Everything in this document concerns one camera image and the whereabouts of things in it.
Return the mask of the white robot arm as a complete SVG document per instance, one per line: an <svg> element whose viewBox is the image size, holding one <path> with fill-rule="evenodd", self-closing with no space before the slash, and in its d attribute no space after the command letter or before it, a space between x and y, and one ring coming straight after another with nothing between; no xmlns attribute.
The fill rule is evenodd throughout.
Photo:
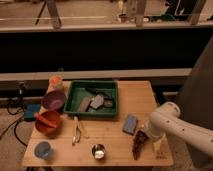
<svg viewBox="0 0 213 171"><path fill-rule="evenodd" d="M152 141L159 140L165 133L173 134L213 157L213 131L181 120L180 114L175 103L166 102L150 113L143 131Z"/></svg>

